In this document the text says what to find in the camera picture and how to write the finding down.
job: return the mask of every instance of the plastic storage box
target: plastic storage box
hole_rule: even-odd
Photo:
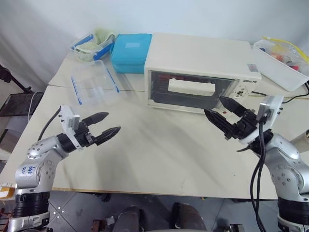
[[[78,103],[93,104],[119,92],[103,61],[79,66],[71,75]]]
[[[75,54],[75,57],[78,60],[84,61],[84,62],[94,61],[94,60],[100,59],[105,54],[110,52],[111,47],[114,43],[114,40],[115,40],[115,36],[112,35],[107,41],[98,44],[97,48],[94,51],[85,52],[85,51],[79,50],[78,45],[82,45],[86,42],[94,42],[95,44],[97,43],[94,33],[91,32],[88,35],[81,38],[80,40],[71,44],[70,49]]]
[[[295,91],[302,84],[309,81],[309,77],[262,51],[260,48],[266,47],[266,43],[270,42],[260,40],[254,43],[252,48],[256,65],[262,74],[287,91]]]
[[[120,34],[112,49],[112,65],[117,73],[144,73],[151,34]]]

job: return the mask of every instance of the white backdrop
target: white backdrop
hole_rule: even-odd
[[[95,27],[246,40],[281,38],[309,53],[308,0],[1,0],[0,61],[43,90],[68,46]]]

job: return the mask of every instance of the toaster oven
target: toaster oven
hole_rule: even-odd
[[[242,102],[261,80],[248,42],[154,33],[145,62],[147,104],[204,113],[226,110],[219,96]]]

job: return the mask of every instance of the blue lunch box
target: blue lunch box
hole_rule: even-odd
[[[112,65],[117,73],[144,73],[151,34],[119,34],[112,48]]]

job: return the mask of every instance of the oven window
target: oven window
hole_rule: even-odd
[[[211,84],[209,86],[214,87],[213,93],[207,94],[208,96],[203,96],[202,93],[196,95],[181,91],[177,92],[176,90],[169,91],[169,89],[171,89],[169,88],[169,84],[174,83],[175,80],[180,80],[184,87],[186,84],[187,86],[191,86],[191,84],[198,85],[199,83],[209,83]],[[200,109],[219,108],[221,105],[219,96],[228,96],[237,82],[238,80],[233,79],[151,71],[150,98],[156,103]]]

